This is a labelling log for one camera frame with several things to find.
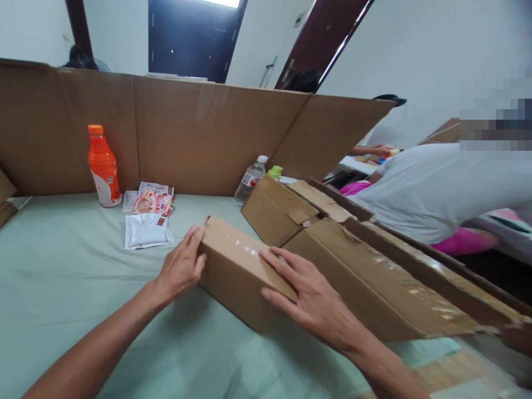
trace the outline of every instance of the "dark door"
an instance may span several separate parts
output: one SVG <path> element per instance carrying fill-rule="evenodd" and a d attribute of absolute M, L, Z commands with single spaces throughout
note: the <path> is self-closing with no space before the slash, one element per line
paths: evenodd
<path fill-rule="evenodd" d="M 149 71 L 224 83 L 246 2 L 150 0 Z"/>
<path fill-rule="evenodd" d="M 288 57 L 275 86 L 298 73 L 316 69 L 324 77 L 328 66 L 339 55 L 364 17 L 373 0 L 316 0 L 305 26 Z"/>

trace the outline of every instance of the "light green bedsheet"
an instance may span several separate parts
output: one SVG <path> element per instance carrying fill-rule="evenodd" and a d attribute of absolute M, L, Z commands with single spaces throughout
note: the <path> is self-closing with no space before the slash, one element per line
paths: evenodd
<path fill-rule="evenodd" d="M 208 215 L 257 238 L 231 198 L 177 195 L 176 242 Z M 124 218 L 96 194 L 34 197 L 0 230 L 1 397 L 20 397 L 157 276 L 171 247 L 125 251 Z M 390 347 L 412 368 L 459 349 L 451 339 Z M 135 340 L 100 397 L 354 398 L 368 390 L 355 366 L 288 318 L 262 337 L 196 288 Z"/>

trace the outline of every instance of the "orange bottle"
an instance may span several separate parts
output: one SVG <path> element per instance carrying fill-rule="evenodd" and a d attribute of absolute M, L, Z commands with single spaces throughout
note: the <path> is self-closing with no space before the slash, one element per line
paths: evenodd
<path fill-rule="evenodd" d="M 109 149 L 101 125 L 89 125 L 89 165 L 93 174 L 98 199 L 105 208 L 112 208 L 122 202 L 122 195 L 116 178 L 116 158 Z"/>

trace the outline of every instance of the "pink clothing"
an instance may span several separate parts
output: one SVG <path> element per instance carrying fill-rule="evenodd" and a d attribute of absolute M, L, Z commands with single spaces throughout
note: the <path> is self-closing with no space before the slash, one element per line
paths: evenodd
<path fill-rule="evenodd" d="M 368 188 L 369 186 L 371 186 L 371 183 L 369 183 L 368 180 L 361 180 L 358 182 L 348 184 L 347 186 L 343 187 L 342 189 L 340 189 L 340 193 L 345 196 L 355 195 L 359 191 L 362 191 L 365 188 Z"/>
<path fill-rule="evenodd" d="M 481 234 L 459 227 L 458 231 L 453 236 L 450 236 L 438 244 L 433 244 L 431 247 L 444 254 L 458 256 L 491 249 L 492 243 L 488 238 Z"/>
<path fill-rule="evenodd" d="M 351 183 L 340 190 L 345 196 L 355 195 L 371 186 L 367 180 Z M 466 255 L 488 250 L 492 243 L 488 238 L 466 228 L 460 227 L 458 231 L 440 243 L 431 245 L 432 248 L 450 256 Z"/>

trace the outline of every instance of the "orange bottle cap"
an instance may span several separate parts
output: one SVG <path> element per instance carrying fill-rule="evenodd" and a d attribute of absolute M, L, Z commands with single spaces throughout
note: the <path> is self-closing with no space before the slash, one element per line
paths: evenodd
<path fill-rule="evenodd" d="M 104 128 L 102 125 L 89 125 L 89 133 L 100 136 L 104 133 Z"/>

